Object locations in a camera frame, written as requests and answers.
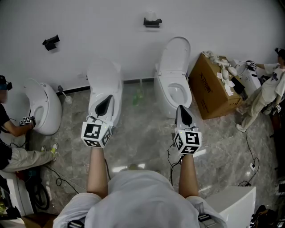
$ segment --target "hand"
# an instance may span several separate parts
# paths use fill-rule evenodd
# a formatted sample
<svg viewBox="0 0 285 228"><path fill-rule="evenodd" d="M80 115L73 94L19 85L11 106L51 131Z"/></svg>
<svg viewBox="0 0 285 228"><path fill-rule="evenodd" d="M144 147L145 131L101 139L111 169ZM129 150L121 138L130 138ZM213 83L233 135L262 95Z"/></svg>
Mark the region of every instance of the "hand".
<svg viewBox="0 0 285 228"><path fill-rule="evenodd" d="M35 126L33 124L33 122L29 123L30 129L33 129Z"/></svg>
<svg viewBox="0 0 285 228"><path fill-rule="evenodd" d="M281 107L280 107L280 105L277 104L277 103L272 103L272 108L273 108L273 109L276 109L277 112L280 112L280 111L281 111Z"/></svg>

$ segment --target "gray marble tile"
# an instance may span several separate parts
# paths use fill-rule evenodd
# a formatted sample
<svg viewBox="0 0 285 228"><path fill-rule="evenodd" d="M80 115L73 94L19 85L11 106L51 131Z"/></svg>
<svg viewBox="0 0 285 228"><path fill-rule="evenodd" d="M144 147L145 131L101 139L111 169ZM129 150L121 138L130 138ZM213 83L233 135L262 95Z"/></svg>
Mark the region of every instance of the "gray marble tile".
<svg viewBox="0 0 285 228"><path fill-rule="evenodd" d="M134 96L139 84L124 85L122 111L118 125L112 130L113 135L104 153L108 161L110 174L113 177L116 167L130 164L144 164L145 169L159 171L167 179L170 175L170 165L167 160L167 149L172 144L174 119L164 117L157 106L153 90L153 82L144 82L144 97L134 104ZM51 167L70 179L78 192L84 192L87 185L90 148L81 141L82 122L88 114L90 91L69 94L73 103L64 102L60 96L63 108L62 122L59 131L52 136L43 136L33 132L31 148L39 150L45 144L50 148L54 142L59 144L60 156L51 163ZM201 118L197 103L193 98L191 111ZM195 167L200 195L204 198L218 193L227 186L236 186L243 180L249 180L252 171L249 167L252 157L248 149L246 134L236 130L236 122L242 117L238 113L204 120L200 131L203 133L203 149L206 154L195 158ZM259 115L248 129L248 143L253 156L260 160L260 168L251 183L256 186L256 206L261 204L274 207L274 185L277 166L273 133L268 116ZM174 163L179 160L176 148L169 149L169 160ZM180 166L173 171L174 189L178 190ZM63 183L55 184L56 174L42 168L43 182L48 182L51 195L51 211L59 213L74 195L74 190Z"/></svg>

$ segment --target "brown cardboard box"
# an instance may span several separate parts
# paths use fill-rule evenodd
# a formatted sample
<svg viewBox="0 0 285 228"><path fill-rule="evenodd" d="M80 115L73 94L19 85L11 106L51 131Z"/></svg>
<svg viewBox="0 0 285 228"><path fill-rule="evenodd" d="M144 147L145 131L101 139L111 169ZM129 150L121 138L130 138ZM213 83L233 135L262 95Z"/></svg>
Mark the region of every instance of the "brown cardboard box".
<svg viewBox="0 0 285 228"><path fill-rule="evenodd" d="M201 53L189 75L191 92L197 101L203 119L227 115L243 102L241 96L233 88L231 91L234 94L228 96L222 81L217 77L217 72L221 72L221 68L212 64L210 59Z"/></svg>
<svg viewBox="0 0 285 228"><path fill-rule="evenodd" d="M22 220L26 228L53 228L53 220L55 220L56 217L56 215L39 212L37 214L23 216Z"/></svg>

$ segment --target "toilet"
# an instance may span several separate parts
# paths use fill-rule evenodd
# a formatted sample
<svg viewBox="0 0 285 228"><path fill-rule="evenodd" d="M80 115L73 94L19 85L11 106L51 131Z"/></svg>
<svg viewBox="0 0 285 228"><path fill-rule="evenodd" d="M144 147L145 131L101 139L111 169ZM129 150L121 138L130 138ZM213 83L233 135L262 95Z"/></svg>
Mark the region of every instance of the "toilet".
<svg viewBox="0 0 285 228"><path fill-rule="evenodd" d="M36 120L34 130L44 135L56 133L61 124L62 108L52 87L30 78L24 82L24 91L30 101L30 116Z"/></svg>
<svg viewBox="0 0 285 228"><path fill-rule="evenodd" d="M175 118L179 105L191 105L192 95L186 80L190 61L190 44L184 37L174 37L165 46L160 62L155 65L155 97L159 109Z"/></svg>
<svg viewBox="0 0 285 228"><path fill-rule="evenodd" d="M97 58L89 66L90 83L89 116L108 120L116 126L122 106L121 66L105 58Z"/></svg>
<svg viewBox="0 0 285 228"><path fill-rule="evenodd" d="M228 228L249 227L255 209L256 187L227 187L205 201L224 219Z"/></svg>

